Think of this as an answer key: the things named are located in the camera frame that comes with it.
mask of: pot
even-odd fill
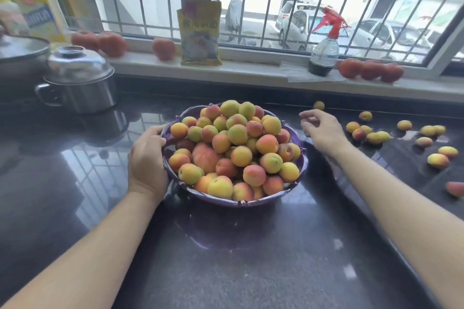
[[[7,35],[0,32],[0,101],[34,96],[34,86],[49,71],[48,41],[35,37]]]
[[[58,48],[48,59],[51,71],[35,87],[48,106],[78,114],[102,112],[117,104],[114,68],[97,52],[78,46]]]

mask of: purple bowl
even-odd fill
[[[190,188],[186,183],[182,182],[177,174],[171,169],[169,164],[167,163],[169,158],[172,156],[174,153],[173,150],[169,149],[169,146],[175,144],[175,140],[171,135],[171,126],[175,124],[176,122],[181,122],[183,118],[187,116],[193,116],[194,118],[199,118],[200,117],[200,111],[203,108],[206,108],[207,105],[200,105],[200,106],[193,106],[191,108],[188,108],[185,110],[180,116],[176,116],[176,119],[174,121],[171,121],[169,124],[167,124],[163,131],[161,132],[161,137],[165,138],[167,143],[163,147],[162,152],[163,152],[163,164],[164,168],[166,169],[167,173],[171,177],[172,180],[174,180],[176,183],[179,184],[183,189],[186,189],[189,191],[191,194],[195,195],[196,197],[207,201],[209,203],[217,204],[217,205],[222,205],[224,207],[255,207],[258,205],[270,203],[272,201],[275,201],[276,199],[279,199],[286,195],[288,192],[290,192],[292,189],[294,189],[301,178],[305,175],[306,169],[308,168],[308,158],[306,157],[306,149],[303,148],[303,141],[298,134],[293,128],[291,128],[289,125],[285,124],[285,121],[282,122],[282,128],[286,129],[290,133],[290,142],[296,144],[298,147],[301,149],[301,155],[298,158],[298,160],[294,161],[294,163],[298,166],[298,169],[300,171],[300,175],[298,176],[297,180],[293,183],[286,183],[284,186],[286,187],[285,190],[280,191],[274,195],[269,195],[267,197],[261,198],[257,201],[230,201],[228,199],[222,199],[222,198],[216,198],[213,197],[212,195],[206,195],[204,193],[201,193],[193,188]],[[266,115],[272,115],[275,116],[273,113],[270,111],[264,110],[264,113]]]

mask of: person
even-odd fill
[[[337,161],[399,251],[445,309],[464,308],[464,222],[357,150],[337,119],[300,113],[314,146]],[[129,187],[89,234],[15,294],[4,309],[111,308],[148,223],[167,191],[159,137],[149,128],[129,155]]]

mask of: mug handle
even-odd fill
[[[49,91],[53,90],[51,85],[49,85],[48,83],[40,83],[40,84],[36,85],[35,88],[34,88],[34,92],[37,95],[37,97],[40,99],[40,101],[43,102],[45,105],[48,105],[48,106],[61,106],[62,105],[61,103],[50,103],[50,102],[46,101],[42,97],[42,95],[40,93],[41,93],[41,91],[46,90],[46,88],[49,88]]]

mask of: window sill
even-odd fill
[[[364,81],[360,78],[338,82],[288,82],[287,76],[277,65],[223,60],[222,66],[182,66],[179,57],[162,62],[153,54],[133,52],[109,61],[116,73],[124,75],[464,103],[464,78],[402,78],[395,84]]]

